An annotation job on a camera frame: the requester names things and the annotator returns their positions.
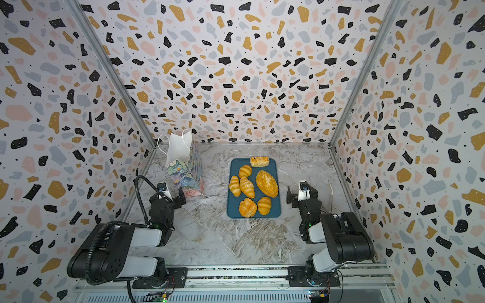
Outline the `white metal tongs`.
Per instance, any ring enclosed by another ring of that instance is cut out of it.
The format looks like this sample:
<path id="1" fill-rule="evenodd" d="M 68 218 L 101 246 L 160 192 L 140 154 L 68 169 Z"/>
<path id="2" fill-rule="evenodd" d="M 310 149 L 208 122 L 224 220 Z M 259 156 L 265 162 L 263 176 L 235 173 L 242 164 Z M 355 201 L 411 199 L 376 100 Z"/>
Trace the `white metal tongs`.
<path id="1" fill-rule="evenodd" d="M 330 203 L 330 213 L 333 213 L 333 187 L 330 181 L 328 181 L 328 187 L 329 187 L 329 203 Z"/>

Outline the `large seeded oval bread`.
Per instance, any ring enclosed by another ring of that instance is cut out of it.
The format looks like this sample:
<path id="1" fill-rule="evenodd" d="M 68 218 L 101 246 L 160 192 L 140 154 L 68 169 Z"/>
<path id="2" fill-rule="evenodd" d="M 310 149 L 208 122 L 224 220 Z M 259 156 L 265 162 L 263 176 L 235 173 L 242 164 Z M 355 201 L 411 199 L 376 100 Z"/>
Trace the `large seeded oval bread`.
<path id="1" fill-rule="evenodd" d="M 279 194 L 279 186 L 275 178 L 265 170 L 261 170 L 256 175 L 256 185 L 258 189 L 270 198 L 276 198 Z"/>

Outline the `floral paper bag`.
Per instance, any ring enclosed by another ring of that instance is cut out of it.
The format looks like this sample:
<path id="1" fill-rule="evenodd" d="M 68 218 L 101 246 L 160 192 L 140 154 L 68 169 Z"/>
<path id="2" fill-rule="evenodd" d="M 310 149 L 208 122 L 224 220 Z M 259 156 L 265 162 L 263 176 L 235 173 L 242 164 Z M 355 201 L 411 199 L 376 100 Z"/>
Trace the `floral paper bag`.
<path id="1" fill-rule="evenodd" d="M 165 167 L 174 185 L 187 197 L 203 196 L 202 161 L 192 132 L 184 130 L 180 135 L 160 135 L 156 143 L 166 156 Z"/>

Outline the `rectangular pastry bread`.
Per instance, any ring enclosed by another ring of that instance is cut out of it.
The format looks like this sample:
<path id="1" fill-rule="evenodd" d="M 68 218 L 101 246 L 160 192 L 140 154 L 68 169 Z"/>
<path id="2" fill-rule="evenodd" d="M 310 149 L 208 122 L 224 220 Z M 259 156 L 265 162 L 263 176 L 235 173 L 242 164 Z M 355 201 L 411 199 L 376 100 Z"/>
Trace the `rectangular pastry bread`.
<path id="1" fill-rule="evenodd" d="M 257 156 L 250 158 L 250 165 L 252 167 L 266 167 L 270 163 L 270 159 L 268 157 Z"/>

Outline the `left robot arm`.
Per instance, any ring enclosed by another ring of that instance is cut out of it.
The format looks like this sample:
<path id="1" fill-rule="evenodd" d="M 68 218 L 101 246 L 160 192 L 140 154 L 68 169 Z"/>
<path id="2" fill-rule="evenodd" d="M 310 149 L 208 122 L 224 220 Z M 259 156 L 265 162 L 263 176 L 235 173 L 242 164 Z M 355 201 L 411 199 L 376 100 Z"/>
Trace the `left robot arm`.
<path id="1" fill-rule="evenodd" d="M 137 287 L 173 283 L 162 257 L 131 255 L 139 247 L 163 247 L 174 231 L 174 211 L 186 204 L 182 189 L 171 197 L 168 190 L 150 197 L 149 223 L 113 221 L 98 224 L 68 263 L 67 274 L 90 285 L 137 280 Z"/>

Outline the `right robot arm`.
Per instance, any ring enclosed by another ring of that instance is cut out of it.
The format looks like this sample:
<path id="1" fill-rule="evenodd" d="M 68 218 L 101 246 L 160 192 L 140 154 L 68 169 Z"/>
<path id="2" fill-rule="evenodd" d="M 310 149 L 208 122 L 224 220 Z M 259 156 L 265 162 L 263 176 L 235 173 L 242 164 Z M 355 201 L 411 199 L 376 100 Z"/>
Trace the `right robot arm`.
<path id="1" fill-rule="evenodd" d="M 333 273 L 340 267 L 373 259 L 373 243 L 355 213 L 324 212 L 317 190 L 306 181 L 300 182 L 297 193 L 288 190 L 286 200 L 299 210 L 302 240 L 325 245 L 319 253 L 310 255 L 304 266 L 288 268 L 291 287 L 339 286 Z"/>

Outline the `striped bun bottom right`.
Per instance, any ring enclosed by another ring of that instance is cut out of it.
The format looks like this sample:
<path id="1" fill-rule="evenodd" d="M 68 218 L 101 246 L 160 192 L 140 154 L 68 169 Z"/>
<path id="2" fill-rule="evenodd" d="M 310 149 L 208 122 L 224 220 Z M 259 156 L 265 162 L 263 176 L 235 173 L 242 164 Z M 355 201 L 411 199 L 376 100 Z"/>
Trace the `striped bun bottom right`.
<path id="1" fill-rule="evenodd" d="M 262 197 L 258 203 L 257 203 L 257 207 L 258 207 L 258 212 L 261 214 L 261 215 L 268 215 L 271 211 L 271 207 L 272 207 L 272 202 L 271 202 L 271 199 L 269 197 Z"/>

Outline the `teal tray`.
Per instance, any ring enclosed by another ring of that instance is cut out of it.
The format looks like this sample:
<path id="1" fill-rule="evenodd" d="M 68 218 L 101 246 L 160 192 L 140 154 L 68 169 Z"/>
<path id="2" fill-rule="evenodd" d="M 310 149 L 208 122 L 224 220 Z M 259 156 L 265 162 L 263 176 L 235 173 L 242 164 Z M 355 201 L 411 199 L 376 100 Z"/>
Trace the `teal tray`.
<path id="1" fill-rule="evenodd" d="M 238 177 L 240 181 L 241 178 L 239 176 L 239 172 L 244 165 L 248 165 L 251 168 L 251 174 L 246 177 L 247 180 L 253 185 L 254 187 L 254 197 L 250 198 L 251 201 L 257 204 L 262 198 L 267 197 L 271 202 L 271 207 L 267 214 L 262 215 L 258 209 L 256 209 L 255 215 L 251 218 L 278 218 L 282 213 L 281 202 L 280 202 L 280 193 L 273 198 L 265 194 L 258 186 L 256 182 L 257 175 L 260 171 L 265 171 L 269 175 L 271 175 L 274 179 L 276 184 L 279 186 L 279 179 L 277 174 L 277 163 L 274 159 L 269 158 L 269 164 L 265 167 L 252 167 L 250 164 L 250 158 L 236 158 L 231 160 L 230 170 L 229 170 L 229 181 L 231 181 L 232 177 Z M 243 202 L 246 198 L 248 198 L 244 192 L 241 192 L 239 197 L 236 197 L 230 189 L 228 189 L 227 194 L 227 215 L 229 218 L 232 219 L 246 219 L 240 210 L 239 206 L 241 202 Z"/>

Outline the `round knotted bun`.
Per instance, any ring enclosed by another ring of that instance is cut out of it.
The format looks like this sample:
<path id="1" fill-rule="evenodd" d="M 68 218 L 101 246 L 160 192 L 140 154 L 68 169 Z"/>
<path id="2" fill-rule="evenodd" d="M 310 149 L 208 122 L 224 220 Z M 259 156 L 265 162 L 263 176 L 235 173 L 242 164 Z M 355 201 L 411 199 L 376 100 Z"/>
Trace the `round knotted bun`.
<path id="1" fill-rule="evenodd" d="M 245 198 L 239 204 L 239 212 L 244 218 L 253 217 L 256 214 L 257 209 L 257 204 L 249 198 Z"/>

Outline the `croissant centre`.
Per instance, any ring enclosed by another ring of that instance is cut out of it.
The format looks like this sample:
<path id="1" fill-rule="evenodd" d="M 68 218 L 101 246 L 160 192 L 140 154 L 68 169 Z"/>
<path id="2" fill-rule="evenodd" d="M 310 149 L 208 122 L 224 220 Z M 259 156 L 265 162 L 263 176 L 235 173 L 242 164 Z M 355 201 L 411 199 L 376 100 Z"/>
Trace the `croissant centre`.
<path id="1" fill-rule="evenodd" d="M 246 177 L 240 179 L 241 192 L 250 199 L 255 198 L 255 188 L 253 183 Z"/>

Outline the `small striped bun top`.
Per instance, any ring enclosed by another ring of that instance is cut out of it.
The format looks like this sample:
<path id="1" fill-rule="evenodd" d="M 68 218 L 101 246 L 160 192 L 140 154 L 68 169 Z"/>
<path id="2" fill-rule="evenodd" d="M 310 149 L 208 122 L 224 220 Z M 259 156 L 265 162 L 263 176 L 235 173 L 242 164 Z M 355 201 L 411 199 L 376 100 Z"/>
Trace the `small striped bun top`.
<path id="1" fill-rule="evenodd" d="M 250 175 L 252 174 L 252 166 L 251 165 L 243 165 L 240 169 L 239 169 L 239 178 L 242 178 L 242 177 L 250 177 Z"/>

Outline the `striped bun left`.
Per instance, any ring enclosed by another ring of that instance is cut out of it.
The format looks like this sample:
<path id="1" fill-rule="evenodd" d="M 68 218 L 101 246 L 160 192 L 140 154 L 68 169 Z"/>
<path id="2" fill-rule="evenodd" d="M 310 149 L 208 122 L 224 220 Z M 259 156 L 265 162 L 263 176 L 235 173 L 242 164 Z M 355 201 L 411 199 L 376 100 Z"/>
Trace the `striped bun left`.
<path id="1" fill-rule="evenodd" d="M 234 195 L 234 197 L 239 198 L 241 196 L 240 181 L 236 175 L 231 177 L 229 182 L 229 190 Z"/>

